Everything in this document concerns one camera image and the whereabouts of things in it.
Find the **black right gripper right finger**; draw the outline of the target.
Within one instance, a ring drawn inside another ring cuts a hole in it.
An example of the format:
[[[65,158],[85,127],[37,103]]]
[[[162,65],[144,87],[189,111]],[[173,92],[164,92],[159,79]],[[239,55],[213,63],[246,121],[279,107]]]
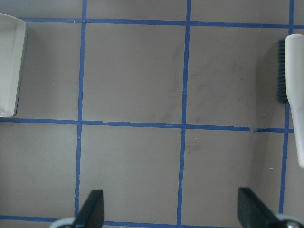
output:
[[[284,228],[280,220],[250,188],[238,188],[237,218],[243,228]]]

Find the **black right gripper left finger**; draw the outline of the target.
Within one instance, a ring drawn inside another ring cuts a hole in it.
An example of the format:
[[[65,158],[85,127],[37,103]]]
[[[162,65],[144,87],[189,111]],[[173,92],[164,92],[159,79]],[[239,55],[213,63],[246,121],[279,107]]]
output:
[[[92,190],[76,216],[74,228],[101,228],[104,223],[104,198],[102,190]]]

